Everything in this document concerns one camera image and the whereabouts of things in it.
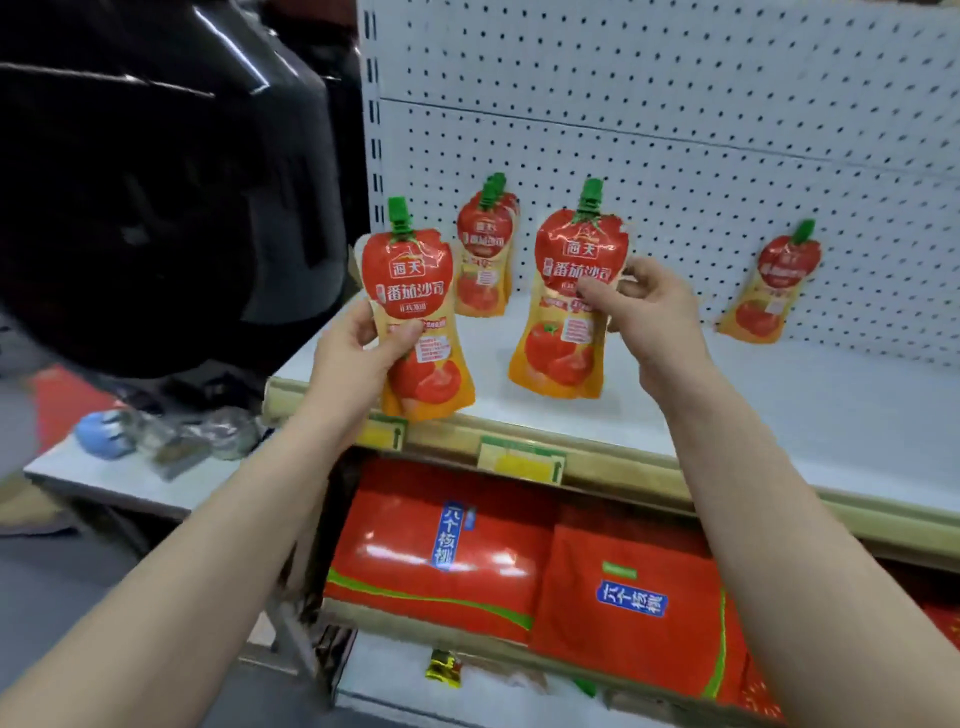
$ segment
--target tomato image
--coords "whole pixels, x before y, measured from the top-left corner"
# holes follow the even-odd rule
[[[763,301],[752,300],[741,303],[736,308],[736,322],[742,328],[759,338],[769,336],[780,325],[780,316],[767,313]]]
[[[530,329],[523,352],[531,367],[546,374],[551,361],[577,351],[576,344],[560,338],[563,331],[563,324],[553,322],[540,322]]]
[[[460,276],[457,281],[457,296],[466,305],[480,311],[495,308],[497,303],[496,287],[481,285],[476,276]]]
[[[387,378],[396,395],[403,399],[416,396],[417,385],[434,373],[437,367],[432,361],[417,361],[417,352],[411,351],[396,361]]]
[[[443,366],[435,367],[433,373],[422,379],[414,392],[414,399],[427,404],[443,404],[460,390],[460,370],[447,359]]]
[[[546,375],[564,387],[582,384],[593,371],[593,347],[554,359],[546,368]]]

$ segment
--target plastic bag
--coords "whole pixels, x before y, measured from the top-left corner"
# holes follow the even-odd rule
[[[324,595],[525,643],[556,517],[545,489],[374,459]]]
[[[747,647],[692,527],[565,508],[530,647],[558,660],[735,703]]]

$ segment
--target shelf edge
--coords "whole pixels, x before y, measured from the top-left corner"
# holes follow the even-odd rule
[[[306,383],[271,377],[263,417],[282,424],[300,404]],[[455,414],[407,427],[403,451],[421,459],[475,467],[480,439],[494,435],[566,452],[562,487],[695,515],[676,459],[528,427]],[[860,539],[960,562],[960,514],[814,486],[824,504]]]

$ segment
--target price tag holder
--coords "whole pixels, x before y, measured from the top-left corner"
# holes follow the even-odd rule
[[[489,473],[560,485],[566,453],[517,440],[484,435],[480,439],[477,468]]]
[[[371,449],[400,452],[407,438],[407,421],[401,417],[388,417],[373,412],[360,431],[356,444]]]

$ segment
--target white shelf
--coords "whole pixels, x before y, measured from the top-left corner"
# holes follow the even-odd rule
[[[464,414],[657,455],[675,451],[666,423],[640,389],[620,337],[607,340],[599,400],[551,400],[507,379],[529,298],[514,294],[497,319],[460,316],[477,390]],[[813,485],[960,513],[960,376],[920,362],[781,341],[760,347],[706,332],[720,369],[777,435]],[[306,381],[316,337],[277,377]]]
[[[550,694],[508,685],[479,669],[464,666],[462,687],[427,680],[430,647],[358,632],[334,703],[360,713],[408,725],[483,728],[667,728],[649,718],[609,710],[565,678],[547,675]]]
[[[153,506],[150,510],[185,515],[207,500],[240,467],[241,461],[209,457],[167,482],[151,471],[142,457],[133,453],[119,460],[101,460],[84,452],[73,435],[47,450],[24,468],[27,475],[53,478],[78,489],[99,491],[84,494],[93,500],[102,496],[132,499]]]

